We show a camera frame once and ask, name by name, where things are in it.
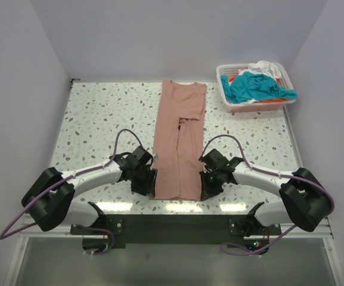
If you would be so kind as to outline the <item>pink printed t-shirt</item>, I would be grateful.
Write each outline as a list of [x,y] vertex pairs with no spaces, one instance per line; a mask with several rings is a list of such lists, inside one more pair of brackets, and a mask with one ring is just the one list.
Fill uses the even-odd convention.
[[203,83],[162,82],[153,145],[156,200],[201,199],[206,94]]

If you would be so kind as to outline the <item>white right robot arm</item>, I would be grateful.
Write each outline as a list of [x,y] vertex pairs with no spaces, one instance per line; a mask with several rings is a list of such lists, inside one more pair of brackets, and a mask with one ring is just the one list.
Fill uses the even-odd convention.
[[295,172],[261,169],[244,158],[229,160],[216,149],[201,156],[200,161],[205,168],[200,172],[202,201],[221,194],[224,184],[247,185],[280,197],[273,204],[258,203],[247,214],[246,225],[253,234],[281,223],[313,232],[334,210],[331,195],[305,168]]

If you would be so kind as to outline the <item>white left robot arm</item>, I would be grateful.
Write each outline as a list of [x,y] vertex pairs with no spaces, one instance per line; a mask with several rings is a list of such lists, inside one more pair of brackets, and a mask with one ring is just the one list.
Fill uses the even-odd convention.
[[131,182],[131,192],[154,195],[157,170],[152,165],[156,158],[138,146],[131,153],[116,154],[108,162],[86,169],[60,172],[49,167],[27,191],[21,205],[44,232],[69,223],[98,234],[105,226],[104,213],[94,203],[84,205],[73,199],[99,186],[122,181]]

